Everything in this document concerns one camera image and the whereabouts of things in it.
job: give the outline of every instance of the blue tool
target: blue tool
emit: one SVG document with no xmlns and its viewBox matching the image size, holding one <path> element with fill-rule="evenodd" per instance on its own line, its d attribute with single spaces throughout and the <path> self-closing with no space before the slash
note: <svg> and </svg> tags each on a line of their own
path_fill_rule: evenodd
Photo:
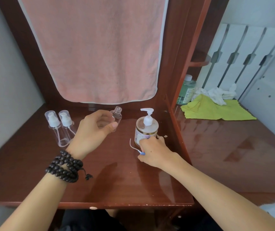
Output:
<svg viewBox="0 0 275 231">
<path fill-rule="evenodd" d="M 135 148 L 135 147 L 132 147 L 132 148 L 135 149 L 135 150 L 137 150 L 137 151 L 140 153 L 140 155 L 145 155 L 144 152 L 138 150 L 137 148 Z"/>
</svg>

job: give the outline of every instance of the left hand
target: left hand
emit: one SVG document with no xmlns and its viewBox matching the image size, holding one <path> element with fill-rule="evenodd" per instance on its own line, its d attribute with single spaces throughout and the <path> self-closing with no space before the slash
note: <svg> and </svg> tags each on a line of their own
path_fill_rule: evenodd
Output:
<svg viewBox="0 0 275 231">
<path fill-rule="evenodd" d="M 87 115 L 81 122 L 66 149 L 75 159 L 83 159 L 88 153 L 95 150 L 105 137 L 116 129 L 117 122 L 110 111 L 98 110 Z"/>
</svg>

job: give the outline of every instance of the travel bottle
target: travel bottle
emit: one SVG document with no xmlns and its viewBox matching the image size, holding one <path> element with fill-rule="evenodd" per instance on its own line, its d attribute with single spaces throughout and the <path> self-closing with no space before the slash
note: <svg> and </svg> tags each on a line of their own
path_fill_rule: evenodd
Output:
<svg viewBox="0 0 275 231">
<path fill-rule="evenodd" d="M 151 116 L 154 109 L 144 108 L 141 109 L 141 111 L 146 111 L 148 115 L 136 121 L 134 142 L 138 146 L 140 146 L 140 140 L 149 139 L 151 136 L 157 136 L 159 128 L 157 120 Z"/>
<path fill-rule="evenodd" d="M 196 81 L 192 80 L 192 75 L 187 74 L 185 80 L 183 81 L 176 103 L 179 105 L 186 105 L 189 103 L 194 93 L 195 86 Z"/>
<path fill-rule="evenodd" d="M 60 111 L 58 115 L 62 123 L 62 128 L 67 134 L 69 141 L 71 141 L 76 135 L 76 131 L 77 131 L 77 129 L 74 126 L 74 122 L 71 120 L 70 114 L 67 110 Z"/>
<path fill-rule="evenodd" d="M 55 111 L 47 111 L 44 115 L 47 119 L 47 122 L 49 123 L 49 128 L 53 131 L 53 135 L 56 138 L 58 146 L 66 147 L 69 144 L 69 140 L 64 130 L 61 128 L 60 121 Z"/>
<path fill-rule="evenodd" d="M 115 122 L 117 122 L 118 124 L 120 123 L 120 120 L 122 118 L 121 111 L 122 111 L 122 108 L 120 108 L 119 106 L 116 106 L 114 110 L 110 111 L 113 114 L 113 117 L 115 118 Z"/>
</svg>

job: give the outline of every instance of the forearm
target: forearm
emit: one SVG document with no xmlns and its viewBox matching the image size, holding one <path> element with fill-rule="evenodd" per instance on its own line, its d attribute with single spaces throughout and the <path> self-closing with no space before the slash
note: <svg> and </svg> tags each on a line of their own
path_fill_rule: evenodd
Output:
<svg viewBox="0 0 275 231">
<path fill-rule="evenodd" d="M 275 230 L 275 218 L 175 156 L 163 170 L 176 178 L 224 230 Z"/>
<path fill-rule="evenodd" d="M 67 182 L 47 173 L 3 223 L 0 231 L 46 231 L 67 184 Z"/>
</svg>

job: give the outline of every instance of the beaded bracelet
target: beaded bracelet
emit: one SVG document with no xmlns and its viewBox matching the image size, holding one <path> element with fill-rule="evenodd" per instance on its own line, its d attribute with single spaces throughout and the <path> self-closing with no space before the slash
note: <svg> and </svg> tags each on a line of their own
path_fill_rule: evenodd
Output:
<svg viewBox="0 0 275 231">
<path fill-rule="evenodd" d="M 67 164 L 68 170 L 62 168 L 59 165 Z M 65 150 L 60 151 L 60 155 L 56 156 L 52 163 L 45 170 L 46 173 L 50 173 L 59 177 L 66 182 L 76 182 L 79 179 L 78 171 L 80 169 L 84 170 L 85 179 L 89 180 L 93 176 L 86 174 L 83 167 L 83 162 L 79 159 L 74 159 L 71 154 Z"/>
</svg>

